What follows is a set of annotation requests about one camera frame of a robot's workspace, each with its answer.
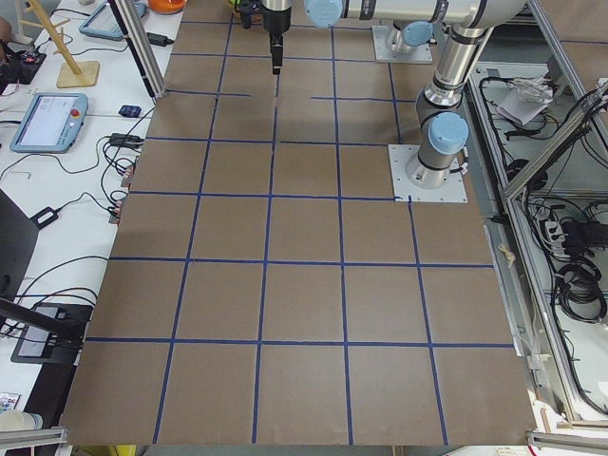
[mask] wooden stand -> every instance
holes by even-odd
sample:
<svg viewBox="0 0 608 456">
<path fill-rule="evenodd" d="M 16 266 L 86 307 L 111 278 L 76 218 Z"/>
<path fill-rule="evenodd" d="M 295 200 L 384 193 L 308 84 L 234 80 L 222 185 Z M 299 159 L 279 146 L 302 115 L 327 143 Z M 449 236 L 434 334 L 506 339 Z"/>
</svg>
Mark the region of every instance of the wooden stand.
<svg viewBox="0 0 608 456">
<path fill-rule="evenodd" d="M 69 19 L 61 21 L 58 24 L 53 24 L 50 22 L 45 9 L 40 5 L 39 0 L 28 0 L 28 3 L 29 6 L 25 9 L 25 12 L 33 11 L 38 17 L 40 24 L 29 21 L 21 22 L 28 26 L 45 29 L 48 32 L 50 39 L 53 40 L 53 43 L 55 43 L 55 46 L 57 47 L 55 53 L 60 53 L 64 56 L 64 59 L 66 59 L 66 62 L 62 65 L 61 71 L 59 72 L 57 87 L 73 88 L 95 86 L 97 84 L 97 77 L 99 76 L 99 62 L 90 61 L 77 63 L 64 43 L 64 29 L 62 26 L 68 23 Z M 61 27 L 61 32 L 57 31 L 57 28 L 59 27 Z"/>
</svg>

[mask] white desk surface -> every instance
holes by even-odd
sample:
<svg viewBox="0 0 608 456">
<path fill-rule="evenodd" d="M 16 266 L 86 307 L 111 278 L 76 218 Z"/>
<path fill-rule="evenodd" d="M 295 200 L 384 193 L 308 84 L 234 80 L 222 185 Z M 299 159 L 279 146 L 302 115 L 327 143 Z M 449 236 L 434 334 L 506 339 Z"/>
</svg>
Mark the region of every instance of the white desk surface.
<svg viewBox="0 0 608 456">
<path fill-rule="evenodd" d="M 64 0 L 60 8 L 92 12 L 101 0 L 94 5 L 82 7 L 77 0 Z M 58 16 L 75 14 L 59 12 L 53 16 L 53 22 L 59 22 Z M 160 16 L 149 11 L 143 19 L 147 31 L 162 33 L 175 38 L 180 24 L 181 15 Z M 74 38 L 69 48 L 78 52 L 86 48 L 123 48 L 125 42 L 85 37 L 78 32 L 82 20 L 74 19 L 66 25 L 65 32 Z M 48 35 L 43 32 L 37 43 L 45 42 Z M 57 74 L 63 58 L 52 55 L 53 44 L 43 45 L 43 51 L 48 54 L 41 70 L 32 85 L 21 85 L 18 91 L 8 97 L 0 98 L 0 120 L 21 120 L 27 110 L 33 93 L 41 91 L 62 92 L 55 87 Z M 162 72 L 165 71 L 171 47 L 154 47 Z M 63 165 L 69 170 L 88 168 L 96 161 L 96 142 L 111 133 L 126 133 L 137 120 L 126 119 L 118 115 L 121 105 L 140 105 L 143 112 L 152 107 L 152 101 L 143 85 L 142 79 L 135 66 L 129 50 L 122 53 L 92 51 L 77 60 L 99 60 L 102 64 L 100 79 L 97 85 L 89 88 L 76 88 L 70 91 L 80 92 L 89 98 L 89 110 L 85 123 L 76 143 L 65 153 L 56 154 Z M 14 87 L 9 86 L 6 93 Z M 142 121 L 133 131 L 141 137 L 149 125 L 149 119 Z M 16 125 L 0 125 L 0 172 L 10 164 L 23 157 L 10 151 L 10 141 L 16 131 Z M 132 154 L 125 151 L 121 155 Z M 105 203 L 100 185 L 101 175 L 107 163 L 103 156 L 99 165 L 94 169 L 76 175 L 66 174 L 57 161 L 47 157 L 29 157 L 14 166 L 2 180 L 0 188 L 29 217 L 41 209 L 50 206 L 57 208 L 63 203 L 78 198 L 83 192 L 89 192 Z M 109 192 L 120 188 L 121 178 L 113 170 L 107 173 L 104 180 Z M 28 267 L 26 279 L 21 292 L 32 279 L 47 269 L 75 257 L 101 256 L 107 257 L 112 248 L 116 235 L 116 225 L 108 223 L 108 214 L 102 211 L 93 201 L 85 198 L 64 209 L 60 218 L 47 228 L 40 231 L 38 242 Z M 69 264 L 39 280 L 29 291 L 30 294 L 50 294 L 67 287 L 88 287 L 99 291 L 105 272 L 105 261 L 87 259 Z M 28 306 L 34 299 L 24 300 Z M 10 356 L 16 344 L 15 339 L 0 338 L 0 392 L 21 394 L 17 409 L 26 405 L 40 365 L 15 364 L 10 362 Z"/>
<path fill-rule="evenodd" d="M 101 3 L 102 0 L 96 0 L 94 4 L 83 7 L 77 0 L 64 0 L 60 8 L 91 13 Z M 88 48 L 123 49 L 126 46 L 125 40 L 111 41 L 83 35 L 78 31 L 78 27 L 84 22 L 84 16 L 59 11 L 53 15 L 52 21 L 58 23 L 67 17 L 71 21 L 64 25 L 64 32 L 74 38 L 74 41 L 67 45 L 72 53 L 78 53 Z M 181 14 L 160 15 L 149 10 L 143 17 L 142 22 L 145 31 L 160 33 L 175 39 L 180 26 L 180 19 Z M 44 43 L 47 39 L 48 34 L 43 30 L 36 43 Z M 152 48 L 161 72 L 164 73 L 169 63 L 171 47 L 153 46 Z M 47 59 L 32 84 L 21 85 L 15 94 L 0 100 L 0 108 L 7 111 L 24 112 L 28 108 L 29 101 L 34 93 L 73 91 L 84 93 L 89 98 L 90 108 L 88 113 L 91 115 L 114 116 L 118 114 L 122 105 L 138 105 L 142 107 L 143 112 L 147 112 L 152 107 L 152 102 L 145 90 L 129 49 L 124 52 L 93 50 L 74 57 L 76 62 L 96 60 L 101 64 L 98 83 L 93 87 L 76 89 L 57 88 L 57 76 L 65 60 L 61 54 L 53 55 L 56 49 L 57 47 L 52 42 L 41 46 L 41 51 L 47 55 Z M 14 89 L 14 85 L 9 85 L 5 93 L 11 93 Z"/>
</svg>

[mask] tablet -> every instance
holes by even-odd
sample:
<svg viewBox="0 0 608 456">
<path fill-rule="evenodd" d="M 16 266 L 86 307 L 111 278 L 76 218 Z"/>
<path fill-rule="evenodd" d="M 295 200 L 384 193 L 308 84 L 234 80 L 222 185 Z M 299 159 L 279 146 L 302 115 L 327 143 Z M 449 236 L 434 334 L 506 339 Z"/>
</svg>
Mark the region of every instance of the tablet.
<svg viewBox="0 0 608 456">
<path fill-rule="evenodd" d="M 134 3 L 135 11 L 143 17 L 145 14 L 145 5 L 140 2 Z M 83 35 L 94 36 L 95 38 L 105 38 L 106 40 L 121 41 L 123 32 L 118 27 L 112 8 L 103 2 L 97 9 L 93 11 L 86 21 L 78 27 Z"/>
<path fill-rule="evenodd" d="M 38 93 L 17 129 L 10 149 L 15 152 L 63 153 L 83 126 L 88 98 L 82 93 Z"/>
</svg>

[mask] white mounting plate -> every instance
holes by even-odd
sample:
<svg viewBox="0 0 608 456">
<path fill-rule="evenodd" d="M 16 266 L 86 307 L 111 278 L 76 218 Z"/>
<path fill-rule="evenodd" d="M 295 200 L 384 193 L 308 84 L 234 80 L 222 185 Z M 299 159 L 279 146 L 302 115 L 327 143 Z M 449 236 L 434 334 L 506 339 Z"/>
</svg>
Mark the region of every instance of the white mounting plate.
<svg viewBox="0 0 608 456">
<path fill-rule="evenodd" d="M 373 49 L 376 52 L 377 62 L 388 62 L 395 64 L 417 64 L 429 65 L 433 63 L 433 56 L 428 45 L 421 45 L 410 53 L 393 52 L 387 47 L 387 36 L 392 26 L 373 26 Z"/>
<path fill-rule="evenodd" d="M 408 202 L 468 202 L 466 190 L 461 173 L 450 174 L 446 183 L 435 190 L 427 190 L 414 185 L 406 175 L 406 164 L 409 158 L 418 152 L 419 145 L 413 144 L 390 144 L 390 173 L 392 174 L 392 189 L 396 201 Z M 454 159 L 452 164 L 458 167 L 458 161 Z"/>
</svg>

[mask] blue circular cap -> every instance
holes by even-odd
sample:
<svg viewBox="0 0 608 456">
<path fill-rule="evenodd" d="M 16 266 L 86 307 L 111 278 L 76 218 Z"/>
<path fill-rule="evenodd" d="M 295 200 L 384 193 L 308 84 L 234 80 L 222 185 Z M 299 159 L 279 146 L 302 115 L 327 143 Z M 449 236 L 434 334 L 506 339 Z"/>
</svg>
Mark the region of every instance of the blue circular cap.
<svg viewBox="0 0 608 456">
<path fill-rule="evenodd" d="M 428 140 L 433 148 L 444 155 L 454 155 L 465 146 L 468 124 L 454 112 L 442 112 L 428 128 Z"/>
<path fill-rule="evenodd" d="M 319 29 L 328 29 L 342 17 L 342 0 L 304 0 L 306 15 Z"/>
<path fill-rule="evenodd" d="M 433 25 L 425 21 L 412 22 L 401 33 L 408 46 L 421 46 L 433 37 Z"/>
</svg>

